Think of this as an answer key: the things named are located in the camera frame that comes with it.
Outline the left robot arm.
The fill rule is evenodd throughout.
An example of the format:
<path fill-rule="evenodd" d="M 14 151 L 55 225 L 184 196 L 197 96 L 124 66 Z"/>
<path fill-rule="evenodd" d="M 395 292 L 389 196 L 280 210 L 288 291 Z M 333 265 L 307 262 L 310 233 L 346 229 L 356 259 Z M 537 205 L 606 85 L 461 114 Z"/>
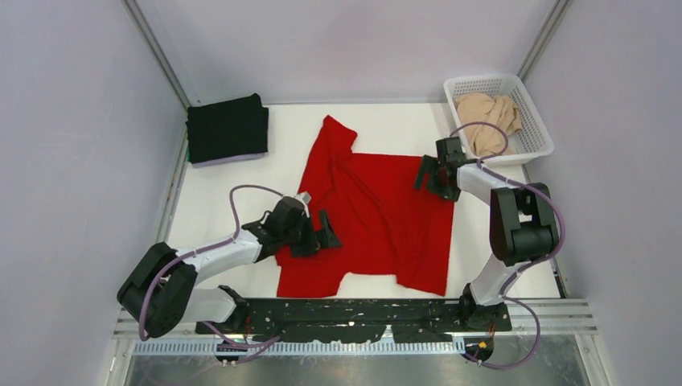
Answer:
<path fill-rule="evenodd" d="M 242 265 L 256 264 L 288 249 L 312 257 L 342 247 L 326 211 L 314 227 L 306 193 L 282 196 L 256 221 L 238 224 L 223 239 L 198 248 L 152 245 L 117 292 L 117 301 L 138 322 L 142 340 L 160 338 L 186 322 L 220 326 L 228 333 L 246 323 L 249 304 L 233 288 L 200 289 L 207 279 Z"/>

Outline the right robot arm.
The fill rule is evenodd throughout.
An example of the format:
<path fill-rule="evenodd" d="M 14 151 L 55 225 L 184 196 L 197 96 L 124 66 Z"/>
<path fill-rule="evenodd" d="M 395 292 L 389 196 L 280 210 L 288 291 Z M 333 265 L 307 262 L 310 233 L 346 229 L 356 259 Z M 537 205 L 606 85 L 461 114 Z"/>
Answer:
<path fill-rule="evenodd" d="M 475 331 L 499 313 L 520 274 L 558 247 L 560 229 L 544 184 L 522 184 L 467 158 L 459 138 L 438 140 L 436 152 L 422 157 L 415 189 L 451 201 L 466 192 L 489 207 L 491 256 L 458 300 L 461 324 Z"/>

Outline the red t-shirt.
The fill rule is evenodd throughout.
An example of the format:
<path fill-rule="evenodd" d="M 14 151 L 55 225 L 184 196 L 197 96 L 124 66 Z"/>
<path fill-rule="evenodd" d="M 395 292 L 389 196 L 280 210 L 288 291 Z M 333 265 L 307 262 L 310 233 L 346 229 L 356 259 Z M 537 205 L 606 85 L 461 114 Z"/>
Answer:
<path fill-rule="evenodd" d="M 349 274 L 393 275 L 398 285 L 446 293 L 455 204 L 413 184 L 421 158 L 356 153 L 357 133 L 326 116 L 299 185 L 321 227 L 327 213 L 341 247 L 312 257 L 276 255 L 281 298 L 336 295 Z"/>

